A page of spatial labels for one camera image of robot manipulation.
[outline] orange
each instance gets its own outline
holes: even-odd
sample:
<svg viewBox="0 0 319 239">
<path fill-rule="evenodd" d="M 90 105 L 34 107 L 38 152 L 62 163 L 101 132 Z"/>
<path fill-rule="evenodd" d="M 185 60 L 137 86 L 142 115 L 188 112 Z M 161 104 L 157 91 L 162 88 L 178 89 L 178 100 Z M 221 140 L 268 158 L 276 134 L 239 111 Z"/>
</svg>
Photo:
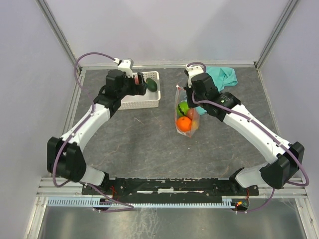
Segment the orange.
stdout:
<svg viewBox="0 0 319 239">
<path fill-rule="evenodd" d="M 180 117 L 176 121 L 176 125 L 179 128 L 179 130 L 182 132 L 190 131 L 191 130 L 191 119 L 186 117 L 186 116 Z"/>
</svg>

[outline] cable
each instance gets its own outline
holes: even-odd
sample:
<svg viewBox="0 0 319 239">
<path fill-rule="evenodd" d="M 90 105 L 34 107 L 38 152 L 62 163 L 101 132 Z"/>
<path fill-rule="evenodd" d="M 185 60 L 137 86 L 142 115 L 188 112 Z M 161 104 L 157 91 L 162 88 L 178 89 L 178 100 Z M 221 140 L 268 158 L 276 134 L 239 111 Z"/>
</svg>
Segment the cable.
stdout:
<svg viewBox="0 0 319 239">
<path fill-rule="evenodd" d="M 114 200 L 113 198 L 108 197 L 107 195 L 105 195 L 104 193 L 102 193 L 97 187 L 95 187 L 93 184 L 88 183 L 88 186 L 90 186 L 91 188 L 93 188 L 96 192 L 98 192 L 99 194 L 101 194 L 103 197 L 105 197 L 107 200 L 109 200 L 112 203 L 117 203 L 123 206 L 126 206 L 128 208 L 121 208 L 121 209 L 114 209 L 114 210 L 106 210 L 106 211 L 99 211 L 99 212 L 103 212 L 103 213 L 115 213 L 115 212 L 125 212 L 125 211 L 130 211 L 132 209 L 134 209 L 134 206 L 130 205 L 130 204 L 126 204 L 126 203 L 121 203 L 117 200 Z"/>
<path fill-rule="evenodd" d="M 91 96 L 89 95 L 89 93 L 85 90 L 85 88 L 81 85 L 80 81 L 79 81 L 79 78 L 77 77 L 77 74 L 76 74 L 76 67 L 78 66 L 79 64 L 79 61 L 85 57 L 85 56 L 89 56 L 89 55 L 101 55 L 101 56 L 105 56 L 105 57 L 108 57 L 110 58 L 111 60 L 115 61 L 115 58 L 109 56 L 109 55 L 106 55 L 106 54 L 103 54 L 103 53 L 100 53 L 100 52 L 89 52 L 89 53 L 86 53 L 82 56 L 80 56 L 76 62 L 74 63 L 74 67 L 73 67 L 73 75 L 74 75 L 74 78 L 75 78 L 75 81 L 76 81 L 76 84 L 79 86 L 79 88 L 87 95 L 87 97 L 90 99 L 90 101 L 92 102 L 91 104 L 91 114 L 94 112 L 95 110 L 95 104 L 94 104 L 94 101 L 93 99 L 91 98 Z M 76 134 L 76 132 L 82 127 L 82 125 L 85 124 L 85 122 L 91 117 L 91 114 L 87 115 L 84 120 L 82 120 L 82 122 L 73 130 L 72 134 L 69 135 L 69 137 L 64 141 L 64 143 L 62 144 L 62 146 L 60 147 L 56 157 L 55 157 L 55 161 L 54 161 L 54 164 L 53 164 L 53 170 L 52 170 L 52 180 L 53 180 L 53 184 L 60 188 L 60 187 L 63 187 L 65 184 L 67 184 L 68 182 L 70 182 L 70 180 L 67 180 L 65 181 L 64 183 L 62 184 L 57 184 L 56 182 L 56 168 L 57 168 L 57 165 L 58 165 L 58 162 L 59 162 L 59 159 L 60 159 L 60 156 L 61 154 L 63 153 L 63 150 L 66 146 L 66 144 L 70 141 L 70 139 L 73 137 L 72 135 Z M 110 211 L 105 211 L 105 212 L 123 212 L 123 211 L 128 211 L 128 210 L 132 210 L 134 207 L 132 205 L 129 205 L 129 204 L 125 204 L 125 203 L 121 203 L 117 200 L 114 200 L 110 197 L 108 197 L 107 195 L 105 195 L 104 193 L 102 193 L 97 187 L 95 187 L 94 185 L 92 184 L 88 184 L 91 188 L 93 188 L 96 192 L 98 192 L 99 194 L 101 194 L 103 197 L 105 197 L 106 199 L 108 199 L 109 201 L 113 202 L 113 203 L 117 203 L 117 204 L 120 204 L 120 205 L 123 205 L 123 206 L 126 206 L 128 208 L 124 208 L 124 209 L 116 209 L 116 210 L 110 210 Z"/>
<path fill-rule="evenodd" d="M 305 180 L 306 182 L 305 183 L 294 183 L 294 182 L 290 182 L 288 181 L 287 183 L 288 184 L 291 184 L 291 185 L 295 185 L 295 186 L 300 186 L 300 187 L 305 187 L 305 186 L 308 186 L 309 185 L 309 177 L 304 169 L 304 167 L 301 165 L 301 163 L 298 161 L 298 159 L 294 156 L 294 154 L 289 150 L 287 149 L 284 145 L 282 145 L 279 140 L 276 139 L 276 137 L 274 137 L 271 133 L 269 133 L 264 127 L 262 127 L 258 122 L 254 121 L 253 119 L 251 120 L 251 118 L 243 113 L 240 113 L 240 112 L 237 112 L 237 111 L 234 111 L 232 109 L 229 109 L 225 106 L 221 106 L 213 101 L 207 101 L 207 100 L 204 100 L 204 101 L 196 101 L 195 100 L 195 92 L 193 92 L 192 94 L 192 100 L 195 104 L 210 104 L 210 105 L 213 105 L 213 106 L 216 106 L 218 108 L 221 108 L 222 110 L 225 110 L 225 111 L 228 111 L 228 112 L 231 112 L 231 113 L 234 113 L 238 116 L 241 116 L 247 120 L 249 120 L 251 123 L 253 123 L 255 126 L 257 126 L 262 132 L 264 132 L 269 138 L 271 138 L 277 145 L 279 145 L 285 152 L 287 152 L 289 154 L 289 156 L 294 160 L 294 162 L 297 164 L 297 166 L 299 167 L 299 169 L 301 170 L 301 172 L 303 173 L 304 177 L 305 177 Z"/>
<path fill-rule="evenodd" d="M 247 197 L 246 200 L 249 200 L 249 188 L 247 188 Z"/>
<path fill-rule="evenodd" d="M 187 67 L 190 67 L 190 66 L 192 66 L 192 65 L 202 65 L 203 67 L 204 67 L 204 72 L 206 72 L 206 65 L 204 64 L 204 63 L 202 63 L 202 62 L 199 62 L 199 61 L 194 61 L 194 62 L 191 62 L 191 63 L 188 63 L 186 66 Z"/>
<path fill-rule="evenodd" d="M 91 103 L 91 114 L 94 112 L 94 109 L 95 109 L 95 105 L 94 105 L 94 101 L 93 99 L 91 98 L 90 94 L 86 91 L 86 89 L 81 85 L 80 81 L 79 81 L 79 78 L 77 77 L 76 75 L 76 67 L 78 66 L 79 64 L 79 61 L 83 58 L 83 57 L 86 57 L 86 56 L 89 56 L 89 55 L 101 55 L 101 56 L 105 56 L 105 57 L 108 57 L 110 58 L 111 60 L 115 61 L 115 58 L 114 57 L 111 57 L 109 55 L 106 55 L 106 54 L 103 54 L 103 53 L 100 53 L 100 52 L 89 52 L 89 53 L 86 53 L 82 56 L 80 56 L 74 63 L 74 67 L 73 67 L 73 76 L 75 78 L 75 81 L 76 81 L 76 84 L 78 85 L 78 87 L 87 95 L 87 97 L 90 99 L 90 101 L 92 102 Z M 85 124 L 85 122 L 91 117 L 91 115 L 88 115 L 73 131 L 73 134 L 75 134 L 81 127 L 82 125 Z M 70 141 L 70 139 L 72 138 L 72 135 L 70 135 L 65 141 L 64 143 L 62 144 L 62 146 L 60 147 L 56 157 L 55 157 L 55 161 L 54 161 L 54 164 L 53 164 L 53 170 L 52 170 L 52 179 L 53 179 L 53 184 L 55 187 L 63 187 L 65 184 L 67 184 L 68 182 L 70 182 L 70 180 L 67 180 L 65 181 L 64 183 L 58 185 L 56 183 L 56 167 L 58 165 L 58 162 L 59 162 L 59 158 L 61 156 L 61 154 L 63 153 L 63 150 L 66 146 L 66 144 Z"/>
<path fill-rule="evenodd" d="M 116 193 L 117 196 L 117 200 L 119 199 L 119 194 L 117 191 L 115 191 L 114 186 L 110 187 L 110 189 L 112 190 L 112 198 L 114 199 L 114 193 Z"/>
<path fill-rule="evenodd" d="M 274 193 L 275 193 L 275 189 L 273 188 L 273 191 L 271 192 L 271 195 L 268 198 L 268 200 L 263 205 L 261 205 L 260 207 L 251 209 L 249 211 L 244 211 L 244 212 L 236 211 L 236 213 L 247 214 L 247 213 L 252 213 L 252 212 L 256 212 L 256 211 L 259 211 L 259 210 L 263 209 L 264 207 L 266 207 L 270 203 L 270 201 L 272 200 L 272 198 L 274 196 Z"/>
</svg>

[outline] metal corner post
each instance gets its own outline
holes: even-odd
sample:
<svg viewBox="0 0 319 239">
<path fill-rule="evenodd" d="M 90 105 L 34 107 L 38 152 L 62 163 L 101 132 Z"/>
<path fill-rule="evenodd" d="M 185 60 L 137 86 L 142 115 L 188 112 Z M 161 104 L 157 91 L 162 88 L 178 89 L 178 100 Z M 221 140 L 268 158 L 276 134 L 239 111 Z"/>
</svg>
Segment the metal corner post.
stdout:
<svg viewBox="0 0 319 239">
<path fill-rule="evenodd" d="M 282 33 L 283 29 L 285 28 L 287 22 L 289 21 L 290 17 L 292 16 L 294 10 L 296 9 L 300 0 L 289 0 L 287 3 L 283 13 L 281 14 L 279 20 L 276 23 L 275 28 L 273 29 L 268 41 L 255 64 L 257 70 L 259 70 L 264 62 L 266 61 L 269 53 L 271 52 L 272 48 L 274 47 L 278 37 Z"/>
<path fill-rule="evenodd" d="M 62 32 L 62 30 L 59 28 L 53 14 L 52 11 L 50 10 L 50 7 L 48 5 L 48 3 L 46 2 L 46 0 L 35 0 L 37 2 L 37 4 L 39 5 L 41 11 L 43 12 L 46 20 L 48 21 L 48 23 L 50 24 L 51 29 L 53 30 L 56 38 L 58 39 L 58 41 L 60 42 L 63 50 L 65 51 L 65 53 L 67 54 L 68 58 L 70 59 L 70 61 L 72 62 L 72 64 L 74 65 L 76 58 L 72 53 L 72 50 Z"/>
</svg>

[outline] white wall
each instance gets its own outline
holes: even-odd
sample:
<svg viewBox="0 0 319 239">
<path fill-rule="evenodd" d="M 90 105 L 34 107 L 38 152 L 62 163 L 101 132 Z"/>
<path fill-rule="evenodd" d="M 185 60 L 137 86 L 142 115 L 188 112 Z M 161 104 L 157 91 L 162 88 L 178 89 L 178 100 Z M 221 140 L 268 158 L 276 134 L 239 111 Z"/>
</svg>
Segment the white wall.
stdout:
<svg viewBox="0 0 319 239">
<path fill-rule="evenodd" d="M 72 65 L 34 0 L 0 8 L 0 238 L 23 238 L 46 143 L 59 136 L 74 89 Z"/>
<path fill-rule="evenodd" d="M 257 61 L 288 0 L 47 0 L 76 57 Z M 90 57 L 82 66 L 110 61 Z"/>
<path fill-rule="evenodd" d="M 319 1 L 300 1 L 262 67 L 281 135 L 305 146 L 307 187 L 319 220 Z"/>
</svg>

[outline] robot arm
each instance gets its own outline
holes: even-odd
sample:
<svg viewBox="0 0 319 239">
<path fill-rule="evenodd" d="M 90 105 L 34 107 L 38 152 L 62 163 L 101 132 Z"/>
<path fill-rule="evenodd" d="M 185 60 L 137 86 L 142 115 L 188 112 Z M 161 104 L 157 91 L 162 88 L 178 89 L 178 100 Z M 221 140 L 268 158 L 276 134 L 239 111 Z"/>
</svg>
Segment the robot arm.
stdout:
<svg viewBox="0 0 319 239">
<path fill-rule="evenodd" d="M 187 93 L 188 106 L 191 108 L 198 106 L 193 101 L 194 97 L 196 102 L 206 101 L 202 107 L 209 115 L 218 118 L 241 133 L 261 152 L 267 161 L 252 168 L 237 170 L 232 175 L 236 182 L 244 188 L 267 183 L 275 189 L 281 189 L 299 170 L 292 157 L 281 146 L 289 149 L 300 163 L 303 159 L 304 147 L 299 142 L 290 144 L 266 128 L 231 93 L 219 93 L 211 76 L 204 73 L 201 67 L 186 67 L 185 73 L 189 76 L 188 85 L 184 88 Z M 213 102 L 215 105 L 208 104 L 207 101 Z M 269 135 L 276 138 L 279 143 L 273 141 Z"/>
<path fill-rule="evenodd" d="M 47 170 L 53 172 L 58 151 L 67 141 L 58 158 L 56 174 L 73 182 L 101 185 L 109 181 L 109 174 L 86 165 L 82 151 L 102 124 L 108 121 L 121 106 L 126 95 L 144 95 L 147 85 L 142 73 L 133 74 L 131 59 L 120 61 L 117 70 L 111 70 L 106 83 L 94 99 L 94 105 L 82 119 L 60 138 L 52 137 L 47 144 Z"/>
</svg>

